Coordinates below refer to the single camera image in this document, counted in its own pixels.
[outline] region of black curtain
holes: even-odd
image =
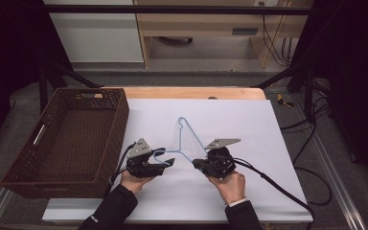
[[[25,4],[44,3],[0,0],[0,127],[10,110],[11,93],[36,82],[45,61],[72,69],[49,13],[27,11]],[[50,81],[63,84],[55,72]]]
[[[304,51],[324,24],[320,18],[309,19],[297,51]],[[357,161],[368,166],[368,1],[345,1],[328,30],[324,46],[315,50],[318,58],[311,63],[314,76],[330,81],[337,123]]]

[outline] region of metal frame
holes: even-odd
[[[301,117],[304,117],[305,115],[302,103],[303,99],[301,95],[292,95],[292,98]],[[333,194],[339,203],[339,206],[342,210],[343,215],[345,216],[346,221],[353,230],[365,230],[366,226],[360,216],[360,213],[358,212],[357,207],[352,201],[348,190],[346,189],[342,179],[340,178],[339,173],[334,166],[334,163],[332,162],[327,150],[324,147],[324,144],[321,141],[321,138],[319,137],[318,133],[314,133],[312,137],[318,161],[328,178],[330,186],[333,189]]]
[[[307,81],[307,86],[311,89],[311,80],[312,75],[310,72],[310,65],[315,60],[315,49],[323,46],[321,44],[322,38],[327,35],[327,26],[329,26],[337,11],[343,5],[345,0],[342,0],[340,5],[336,10],[331,9],[312,9],[312,8],[265,8],[265,7],[189,7],[189,6],[99,6],[99,5],[45,5],[45,6],[33,6],[33,5],[25,5],[27,10],[39,13],[39,12],[53,12],[53,13],[191,13],[191,14],[264,14],[264,15],[321,15],[323,13],[333,12],[333,16],[331,19],[327,21],[324,28],[321,29],[320,33],[315,37],[315,39],[310,44],[309,48],[302,55],[299,62],[293,61],[291,66],[281,72],[280,74],[274,76],[270,80],[266,80],[261,84],[251,87],[259,87],[265,89],[269,87],[272,83],[281,80],[282,78],[289,77],[291,75],[297,75],[298,78],[293,80],[288,86],[288,90],[296,91],[301,88],[304,81]],[[47,63],[42,63],[45,65],[42,67],[39,73],[39,82],[40,82],[40,99],[43,108],[47,103],[47,90],[46,90],[46,79],[45,75],[47,72]],[[85,79],[78,74],[75,74],[73,70],[69,70],[64,68],[56,63],[49,64],[52,68],[57,70],[65,75],[72,77],[73,79],[85,84],[88,87],[101,87],[101,85],[95,84],[90,80]],[[49,78],[50,84],[53,85],[54,88],[63,87],[65,82],[63,79],[57,77],[57,79]],[[306,97],[311,98],[311,92],[306,93]],[[301,109],[301,104],[298,105],[302,116],[304,116],[304,112]],[[306,98],[305,108],[306,111],[308,107],[311,108],[311,102],[308,102]],[[318,158],[320,163],[331,181],[331,186],[335,193],[335,196],[341,206],[341,209],[345,215],[346,220],[348,221],[351,229],[361,230],[365,229],[365,225],[360,217],[360,214],[357,211],[355,204],[349,196],[345,186],[343,185],[341,179],[339,178],[338,173],[336,172],[334,165],[332,164],[328,154],[325,151],[324,146],[322,145],[319,136],[317,134],[314,135],[314,144],[317,148]],[[1,190],[0,193],[0,216],[5,210],[6,205],[8,204],[10,198],[12,196],[12,192],[7,191],[5,189]]]

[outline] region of white shirt cuff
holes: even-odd
[[[228,205],[229,205],[229,207],[233,207],[233,206],[235,206],[235,205],[237,205],[237,204],[240,204],[240,203],[242,203],[242,202],[245,202],[246,200],[247,200],[247,198],[245,197],[245,198],[240,199],[240,200],[238,200],[238,201],[232,202],[232,203],[230,203],[230,204],[228,204]]]

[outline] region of white cabinet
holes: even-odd
[[[131,0],[44,0],[59,5],[132,5]],[[50,13],[71,62],[143,62],[135,14]]]

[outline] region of white board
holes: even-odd
[[[44,0],[52,5],[133,5],[131,0]],[[134,13],[50,13],[71,62],[143,62]]]
[[[139,138],[145,138],[152,149],[177,150],[178,118],[184,117],[203,146],[216,138],[240,138],[239,143],[227,147],[234,157],[248,161],[305,202],[270,101],[140,99],[128,100],[128,104],[123,151]],[[191,159],[205,158],[205,151],[186,125],[182,129],[182,151]],[[159,159],[173,157],[174,165],[137,195],[139,204],[126,222],[226,222],[225,205],[217,189],[200,171],[177,153],[165,153]],[[252,201],[260,221],[312,221],[307,210],[257,174],[242,166],[236,170],[245,174],[246,197]],[[100,199],[51,199],[43,219],[86,219],[100,202]]]

